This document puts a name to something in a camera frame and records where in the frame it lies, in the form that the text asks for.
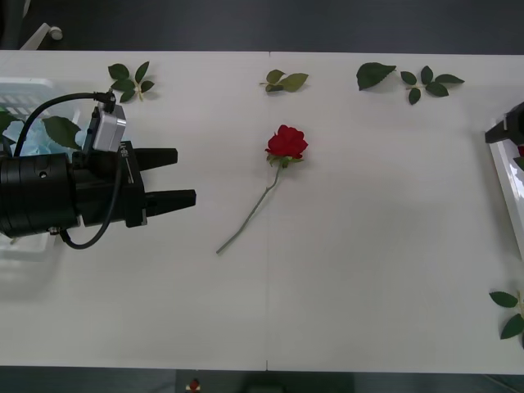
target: green leaf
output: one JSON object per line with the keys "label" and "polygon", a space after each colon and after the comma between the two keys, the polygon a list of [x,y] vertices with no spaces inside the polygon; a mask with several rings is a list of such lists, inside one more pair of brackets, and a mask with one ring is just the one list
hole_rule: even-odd
{"label": "green leaf", "polygon": [[142,84],[140,85],[140,91],[142,93],[145,93],[147,90],[151,90],[151,88],[155,86],[155,84],[150,80],[144,80]]}
{"label": "green leaf", "polygon": [[423,84],[430,84],[433,80],[433,71],[427,65],[422,68],[420,79],[422,80]]}
{"label": "green leaf", "polygon": [[281,85],[281,84],[268,84],[266,87],[265,87],[265,91],[268,92],[268,93],[272,93],[272,92],[280,92],[284,89],[284,87]]}
{"label": "green leaf", "polygon": [[9,127],[13,121],[22,121],[9,112],[0,112],[0,134],[3,135],[3,132]]}
{"label": "green leaf", "polygon": [[411,105],[415,105],[420,100],[420,88],[412,88],[409,90],[408,101]]}
{"label": "green leaf", "polygon": [[439,84],[463,84],[464,81],[451,74],[442,74],[435,78]]}
{"label": "green leaf", "polygon": [[517,164],[517,166],[524,170],[524,157],[516,157],[516,158],[513,158],[513,160],[515,161],[515,164]]}
{"label": "green leaf", "polygon": [[134,75],[134,80],[137,81],[137,84],[142,82],[142,79],[144,79],[144,76],[146,76],[147,67],[149,67],[149,61],[146,61],[144,64],[138,67],[138,70]]}
{"label": "green leaf", "polygon": [[127,79],[129,77],[128,67],[123,64],[117,63],[110,65],[107,69],[109,70],[109,75],[111,75],[111,78],[113,79]]}
{"label": "green leaf", "polygon": [[75,142],[75,135],[80,131],[80,127],[71,120],[52,116],[42,119],[43,125],[46,128],[46,133],[49,138],[63,147],[70,147],[71,149],[79,150],[80,146]]}
{"label": "green leaf", "polygon": [[509,309],[512,309],[518,303],[518,299],[515,296],[510,295],[506,292],[501,292],[501,291],[491,292],[490,296],[491,296],[491,299],[497,305],[500,305],[502,307],[507,307]]}
{"label": "green leaf", "polygon": [[131,98],[134,97],[135,93],[136,92],[134,90],[128,90],[127,92],[123,92],[122,95],[120,96],[120,102],[129,101]]}
{"label": "green leaf", "polygon": [[395,69],[396,65],[383,65],[381,63],[362,64],[357,71],[359,90],[371,88],[372,86],[379,84]]}
{"label": "green leaf", "polygon": [[443,84],[431,82],[426,86],[426,91],[435,97],[449,96],[448,89]]}
{"label": "green leaf", "polygon": [[405,81],[407,84],[411,86],[413,86],[414,84],[417,84],[417,77],[408,71],[402,71],[400,73],[400,77],[402,78],[403,81]]}
{"label": "green leaf", "polygon": [[115,81],[111,88],[114,90],[118,90],[119,92],[127,92],[129,90],[134,90],[134,83],[131,79],[121,79]]}
{"label": "green leaf", "polygon": [[302,85],[305,83],[305,81],[308,79],[307,74],[291,74],[288,77],[282,79],[278,85],[282,85],[284,87],[284,90],[286,90],[289,93],[294,93],[299,88],[302,87]]}
{"label": "green leaf", "polygon": [[515,337],[522,332],[524,332],[524,319],[522,319],[520,314],[516,314],[508,320],[506,326],[502,329],[500,340]]}
{"label": "green leaf", "polygon": [[281,72],[280,70],[273,70],[268,73],[268,76],[265,77],[265,80],[268,81],[268,84],[276,84],[284,75],[285,73]]}

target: red rose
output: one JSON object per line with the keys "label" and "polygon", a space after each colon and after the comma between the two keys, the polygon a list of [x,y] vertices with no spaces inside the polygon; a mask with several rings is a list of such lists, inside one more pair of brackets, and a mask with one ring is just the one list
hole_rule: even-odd
{"label": "red rose", "polygon": [[272,156],[302,158],[302,152],[307,146],[302,131],[281,125],[278,132],[269,139],[265,150]]}

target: black cable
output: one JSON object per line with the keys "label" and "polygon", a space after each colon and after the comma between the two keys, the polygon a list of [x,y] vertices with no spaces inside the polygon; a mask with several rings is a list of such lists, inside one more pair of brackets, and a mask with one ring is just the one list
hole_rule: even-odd
{"label": "black cable", "polygon": [[14,157],[20,156],[20,153],[22,152],[22,146],[24,146],[25,138],[27,138],[27,133],[29,132],[29,128],[31,127],[31,124],[48,107],[56,105],[56,104],[60,104],[62,102],[73,101],[73,100],[82,100],[82,99],[92,99],[92,100],[105,102],[106,98],[107,98],[106,93],[75,93],[75,94],[66,94],[65,96],[60,96],[57,98],[53,98],[52,100],[49,100],[47,102],[44,102],[41,106],[36,108],[33,111],[33,113],[31,113],[31,115],[29,115],[29,117],[25,121],[24,127],[22,128],[22,131],[20,132],[20,136],[18,137],[18,142],[16,142],[15,154],[13,154],[13,156]]}
{"label": "black cable", "polygon": [[62,241],[68,245],[71,248],[74,248],[75,250],[85,250],[86,248],[89,248],[96,242],[100,240],[104,232],[107,230],[107,227],[109,227],[109,224],[111,223],[111,216],[113,215],[113,210],[115,209],[116,200],[118,199],[118,194],[120,191],[120,185],[122,184],[122,165],[120,163],[120,160],[118,160],[118,166],[116,169],[116,175],[115,175],[115,187],[113,188],[113,195],[111,196],[111,203],[109,204],[109,210],[107,211],[106,217],[104,218],[104,222],[102,223],[102,226],[100,229],[98,229],[97,234],[91,239],[89,242],[85,242],[84,244],[76,244],[71,241],[71,238],[69,236],[69,233],[67,230],[60,231],[60,237],[62,238]]}

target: rose stem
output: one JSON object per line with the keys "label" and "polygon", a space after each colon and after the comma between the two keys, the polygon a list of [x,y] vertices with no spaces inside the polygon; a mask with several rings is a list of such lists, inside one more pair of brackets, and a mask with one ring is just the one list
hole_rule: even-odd
{"label": "rose stem", "polygon": [[234,235],[232,235],[229,240],[227,240],[217,251],[216,253],[217,254],[220,254],[227,246],[229,246],[233,240],[235,240],[238,235],[240,235],[242,233],[242,231],[244,230],[244,228],[247,226],[247,223],[249,223],[249,220],[251,219],[251,217],[253,216],[253,214],[256,212],[256,210],[258,209],[258,207],[260,206],[260,203],[262,203],[262,201],[264,200],[265,196],[268,195],[268,192],[270,192],[276,185],[277,185],[277,181],[278,181],[278,176],[280,175],[280,171],[282,170],[282,164],[279,164],[278,165],[278,169],[277,169],[277,174],[275,176],[275,181],[273,182],[273,184],[271,184],[269,187],[266,187],[265,191],[264,191],[264,194],[262,194],[262,196],[260,197],[259,201],[256,202],[256,205],[255,207],[253,208],[253,210],[249,213],[249,215],[247,216],[246,218],[246,221],[244,221],[244,224],[242,224],[242,226],[240,227],[240,229],[238,229]]}

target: dark floor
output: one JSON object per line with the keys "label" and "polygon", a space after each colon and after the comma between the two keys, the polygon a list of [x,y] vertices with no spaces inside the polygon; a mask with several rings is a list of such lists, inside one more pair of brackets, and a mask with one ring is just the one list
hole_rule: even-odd
{"label": "dark floor", "polygon": [[118,368],[0,368],[2,393],[520,393],[524,377],[391,373],[243,373]]}
{"label": "dark floor", "polygon": [[32,0],[50,48],[524,54],[522,0]]}

